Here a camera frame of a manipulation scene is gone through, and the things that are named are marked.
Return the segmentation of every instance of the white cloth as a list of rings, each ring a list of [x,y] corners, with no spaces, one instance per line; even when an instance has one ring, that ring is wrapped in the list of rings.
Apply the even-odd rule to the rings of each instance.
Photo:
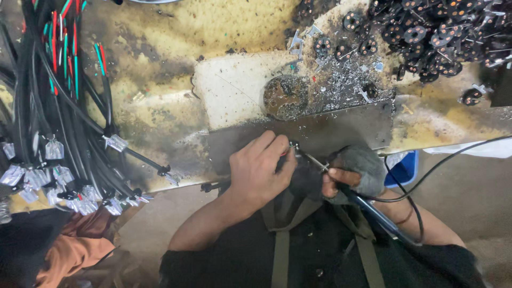
[[[476,143],[481,143],[481,142],[483,142],[483,141],[457,144],[457,145],[449,145],[449,146],[443,146],[443,147],[426,148],[423,150],[430,154],[438,154],[438,153],[453,154],[461,149],[464,149],[468,146],[474,145]],[[509,158],[510,156],[512,156],[512,138],[490,142],[490,143],[487,143],[484,145],[474,147],[474,148],[464,151],[462,153],[473,155],[473,156],[481,156],[481,157]]]

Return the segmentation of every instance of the metal sheet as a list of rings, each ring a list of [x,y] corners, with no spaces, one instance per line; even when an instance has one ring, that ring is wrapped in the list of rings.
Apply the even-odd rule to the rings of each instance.
[[[314,157],[325,157],[350,144],[366,143],[372,149],[387,147],[391,140],[391,101],[379,102],[301,117],[290,121],[246,124],[211,132],[207,137],[213,168],[229,174],[229,156],[265,130],[297,140]]]

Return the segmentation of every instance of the workbench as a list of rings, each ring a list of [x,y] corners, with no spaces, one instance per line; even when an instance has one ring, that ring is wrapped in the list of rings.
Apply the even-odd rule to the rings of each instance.
[[[12,11],[8,13],[8,23],[20,29],[19,6],[14,1],[4,2],[3,13]],[[337,33],[337,21],[348,11],[364,11],[368,7],[368,3],[352,0],[342,0],[339,5],[326,2],[329,10],[314,21],[325,35]],[[114,116],[121,137],[130,143],[130,148],[159,164],[170,164],[171,172],[182,178],[181,187],[216,182],[226,175],[218,175],[212,168],[206,136],[218,129],[266,121],[262,95],[265,83],[273,76],[298,73],[307,79],[314,77],[315,81],[308,82],[309,91],[313,91],[315,99],[326,98],[321,91],[332,72],[327,66],[315,71],[314,51],[311,42],[308,44],[313,38],[304,35],[311,26],[293,21],[299,3],[300,0],[184,0],[164,5],[125,1],[118,6],[111,1],[90,1],[83,13],[81,35],[86,73],[101,92],[93,48],[94,43],[101,42],[112,86]],[[285,64],[297,59],[288,51],[290,31],[293,34],[296,29],[305,40],[304,62],[293,67],[298,71],[292,71]],[[391,74],[400,59],[385,56],[387,45],[379,44],[379,53],[367,69],[368,73],[378,74],[376,84],[388,91],[375,102],[391,100],[394,106],[389,145],[379,153],[512,134],[512,108],[489,108],[485,101],[473,107],[457,102],[463,91],[480,84],[476,77],[478,64],[464,63],[459,75],[440,77],[431,84],[421,84],[411,73],[397,82]],[[375,71],[375,61],[382,63],[381,71]],[[353,87],[338,91],[336,99],[332,97],[329,96],[330,101],[322,100],[321,105],[312,102],[307,113],[366,104]],[[12,96],[1,85],[0,98],[11,105]],[[349,98],[357,98],[358,102],[347,104]],[[90,115],[104,125],[99,111],[94,105],[89,107]],[[133,186],[146,192],[176,188],[151,167],[133,158],[129,161],[133,164]],[[24,205],[15,196],[12,212],[42,209],[44,201],[41,197],[41,203]]]

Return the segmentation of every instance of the wire harness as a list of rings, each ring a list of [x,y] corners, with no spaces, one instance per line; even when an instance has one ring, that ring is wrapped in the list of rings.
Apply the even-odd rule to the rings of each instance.
[[[42,189],[49,204],[61,210],[86,215],[96,211],[99,203],[120,215],[122,204],[139,205],[151,198],[130,187],[126,155],[150,165],[174,185],[180,178],[170,172],[170,165],[161,166],[131,150],[119,136],[101,43],[94,50],[102,94],[84,73],[79,36],[87,1],[53,5],[51,1],[22,0],[26,31],[19,51],[0,23],[0,36],[13,67],[13,71],[0,67],[0,80],[14,91],[12,115],[0,109],[3,118],[9,119],[0,125],[0,142],[10,161],[0,182],[29,203],[38,199],[35,192]],[[105,118],[104,128],[89,117],[86,92]],[[67,208],[59,205],[63,200]]]

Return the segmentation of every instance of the soldering iron handle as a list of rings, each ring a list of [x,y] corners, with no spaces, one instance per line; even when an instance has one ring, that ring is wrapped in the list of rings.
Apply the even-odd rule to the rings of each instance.
[[[342,191],[352,203],[357,204],[361,209],[368,212],[377,222],[389,233],[395,235],[402,242],[413,245],[421,246],[421,243],[417,243],[411,237],[403,233],[393,221],[386,217],[381,211],[373,207],[369,200],[363,199],[360,196],[352,192],[346,185],[339,184],[338,189]]]

